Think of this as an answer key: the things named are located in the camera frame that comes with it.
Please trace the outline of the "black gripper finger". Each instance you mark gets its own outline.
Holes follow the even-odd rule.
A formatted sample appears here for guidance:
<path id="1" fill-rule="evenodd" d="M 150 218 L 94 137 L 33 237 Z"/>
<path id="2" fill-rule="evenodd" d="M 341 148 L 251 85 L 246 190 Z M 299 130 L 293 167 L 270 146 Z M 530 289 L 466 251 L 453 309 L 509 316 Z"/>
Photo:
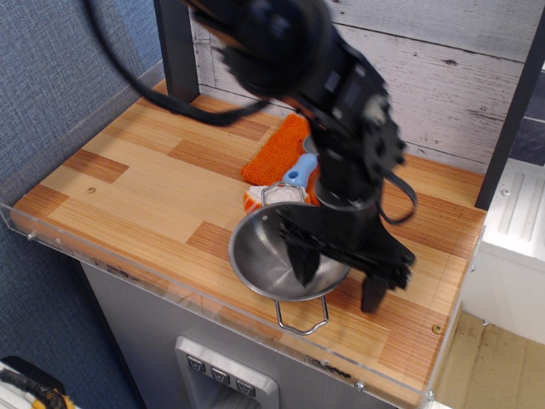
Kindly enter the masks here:
<path id="1" fill-rule="evenodd" d="M 381 306 L 389 288 L 390 285 L 387 279 L 378 276 L 367 276 L 362 285 L 362 312 L 365 314 L 375 313 Z"/>
<path id="2" fill-rule="evenodd" d="M 298 245 L 287 245 L 287 251 L 297 281 L 308 285 L 318 270 L 320 254 Z"/>

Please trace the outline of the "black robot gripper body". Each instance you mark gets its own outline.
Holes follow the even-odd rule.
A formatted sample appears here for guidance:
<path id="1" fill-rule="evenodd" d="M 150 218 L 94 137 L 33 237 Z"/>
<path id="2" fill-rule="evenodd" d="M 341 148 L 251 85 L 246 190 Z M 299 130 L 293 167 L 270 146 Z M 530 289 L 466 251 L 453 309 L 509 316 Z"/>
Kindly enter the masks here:
<path id="1" fill-rule="evenodd" d="M 367 276 L 385 278 L 389 289 L 408 285 L 416 256 L 385 229 L 374 204 L 340 209 L 282 204 L 278 214 L 279 232 L 287 245 L 317 251 Z"/>

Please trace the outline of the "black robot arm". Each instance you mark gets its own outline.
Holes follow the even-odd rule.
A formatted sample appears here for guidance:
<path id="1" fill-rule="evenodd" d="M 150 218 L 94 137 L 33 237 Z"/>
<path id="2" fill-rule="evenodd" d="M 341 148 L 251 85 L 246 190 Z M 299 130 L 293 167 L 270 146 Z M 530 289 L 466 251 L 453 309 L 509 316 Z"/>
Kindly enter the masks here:
<path id="1" fill-rule="evenodd" d="M 391 118 L 385 83 L 333 26 L 321 1 L 192 1 L 194 19 L 224 44 L 240 85 L 278 100 L 308 121 L 318 152 L 318 205 L 282 204 L 279 231 L 297 279 L 307 284 L 327 256 L 363 271 L 362 309 L 407 286 L 414 254 L 388 231 L 382 191 L 392 183 L 404 142 Z"/>

